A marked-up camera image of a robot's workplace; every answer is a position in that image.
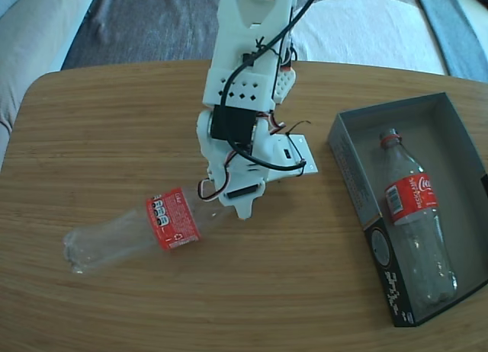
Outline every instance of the red bottle label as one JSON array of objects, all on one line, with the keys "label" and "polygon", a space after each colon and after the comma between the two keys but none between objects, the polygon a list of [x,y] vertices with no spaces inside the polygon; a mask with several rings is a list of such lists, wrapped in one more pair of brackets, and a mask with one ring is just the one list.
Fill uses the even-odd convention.
[{"label": "red bottle label", "polygon": [[393,222],[417,211],[437,207],[437,197],[430,185],[430,177],[414,174],[391,184],[384,191]]},{"label": "red bottle label", "polygon": [[181,188],[146,201],[147,216],[166,251],[200,240],[200,233]]}]

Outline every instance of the wooden table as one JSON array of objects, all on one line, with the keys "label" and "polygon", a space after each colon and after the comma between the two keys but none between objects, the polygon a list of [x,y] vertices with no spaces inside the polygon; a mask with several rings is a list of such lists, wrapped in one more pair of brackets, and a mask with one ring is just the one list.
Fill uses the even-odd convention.
[{"label": "wooden table", "polygon": [[208,62],[69,70],[30,88],[0,175],[2,351],[420,351],[488,348],[488,289],[416,329],[394,328],[326,144],[337,112],[447,91],[488,164],[488,86],[298,63],[279,120],[302,126],[320,173],[268,186],[173,254],[91,277],[63,236],[205,176],[195,123]]}]

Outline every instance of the plastic bottle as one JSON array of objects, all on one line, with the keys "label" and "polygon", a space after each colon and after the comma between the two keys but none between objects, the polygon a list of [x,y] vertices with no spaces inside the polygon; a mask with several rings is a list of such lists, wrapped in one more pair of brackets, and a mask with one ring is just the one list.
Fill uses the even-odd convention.
[{"label": "plastic bottle", "polygon": [[73,229],[63,240],[64,255],[72,271],[83,274],[150,248],[170,250],[198,241],[227,213],[220,201],[204,202],[196,190],[178,188],[109,222]]},{"label": "plastic bottle", "polygon": [[385,151],[385,197],[401,239],[413,297],[420,307],[454,298],[458,288],[441,230],[438,202],[424,168],[406,151],[395,129],[380,135]]}]

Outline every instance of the cardboard box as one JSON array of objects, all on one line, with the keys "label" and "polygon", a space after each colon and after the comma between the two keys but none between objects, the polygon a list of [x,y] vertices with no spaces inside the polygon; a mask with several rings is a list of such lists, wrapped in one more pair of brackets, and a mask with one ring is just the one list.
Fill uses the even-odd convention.
[{"label": "cardboard box", "polygon": [[[395,128],[430,175],[457,295],[420,309],[405,269],[401,234],[384,199],[382,131]],[[488,176],[477,150],[446,94],[434,94],[340,113],[329,134],[383,284],[393,323],[418,326],[488,283]]]}]

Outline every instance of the white 3d-printed robot arm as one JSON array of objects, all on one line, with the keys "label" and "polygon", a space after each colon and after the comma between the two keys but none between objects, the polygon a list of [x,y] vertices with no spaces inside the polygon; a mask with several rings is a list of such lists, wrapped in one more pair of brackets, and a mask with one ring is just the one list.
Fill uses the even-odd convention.
[{"label": "white 3d-printed robot arm", "polygon": [[[219,32],[207,75],[204,104],[197,135],[201,152],[209,161],[208,181],[224,206],[234,206],[241,219],[252,215],[252,203],[265,192],[266,183],[280,178],[316,173],[317,168],[304,136],[281,135],[274,122],[280,104],[295,83],[291,68],[291,38],[288,33],[273,50],[266,52],[233,81],[220,109],[224,85],[231,74],[255,51],[290,23],[297,0],[220,0]],[[222,117],[225,110],[226,119]],[[226,140],[230,133],[239,147],[252,156],[276,165],[307,165],[295,171],[276,171],[236,155]]]}]

